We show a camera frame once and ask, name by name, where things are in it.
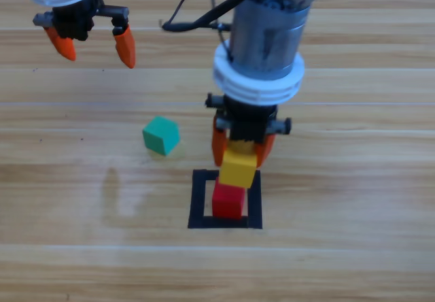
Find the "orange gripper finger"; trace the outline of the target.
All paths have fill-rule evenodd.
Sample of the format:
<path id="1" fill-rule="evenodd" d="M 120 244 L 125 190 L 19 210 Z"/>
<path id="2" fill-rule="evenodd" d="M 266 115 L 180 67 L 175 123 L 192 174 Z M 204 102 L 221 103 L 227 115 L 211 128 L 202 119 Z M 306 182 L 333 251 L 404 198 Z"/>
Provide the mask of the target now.
<path id="1" fill-rule="evenodd" d="M 255 143 L 254 147 L 257 157 L 257 168 L 260 168 L 263 162 L 267 159 L 273 149 L 275 138 L 275 134 L 268 134 L 262 143 Z"/>
<path id="2" fill-rule="evenodd" d="M 128 19 L 113 17 L 112 33 L 116 41 L 116 51 L 120 60 L 128 67 L 134 68 L 136 63 L 135 40 L 128 24 Z"/>
<path id="3" fill-rule="evenodd" d="M 60 55 L 70 61 L 76 59 L 75 48 L 71 38 L 62 38 L 53 27 L 44 27 L 44 30 Z"/>
<path id="4" fill-rule="evenodd" d="M 214 116 L 211 148 L 212 148 L 214 163 L 217 167 L 220 167 L 222 165 L 228 140 L 227 140 L 226 129 L 217 128 L 217 120 L 218 117 Z"/>

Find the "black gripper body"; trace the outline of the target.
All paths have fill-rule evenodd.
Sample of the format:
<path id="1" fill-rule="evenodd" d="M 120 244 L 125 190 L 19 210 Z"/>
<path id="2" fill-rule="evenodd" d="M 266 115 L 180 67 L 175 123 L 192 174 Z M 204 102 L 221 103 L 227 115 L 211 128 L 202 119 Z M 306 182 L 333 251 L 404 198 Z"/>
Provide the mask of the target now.
<path id="1" fill-rule="evenodd" d="M 45 29 L 54 28 L 61 38 L 87 40 L 94 26 L 93 18 L 111 18 L 113 35 L 122 35 L 128 27 L 129 9 L 123 6 L 106 5 L 104 0 L 82 0 L 51 11 L 36 14 L 33 23 Z"/>
<path id="2" fill-rule="evenodd" d="M 231 140 L 263 144 L 268 135 L 288 135 L 292 129 L 290 118 L 277 118 L 277 105 L 251 105 L 209 93 L 205 106 L 216 109 L 213 128 Z"/>

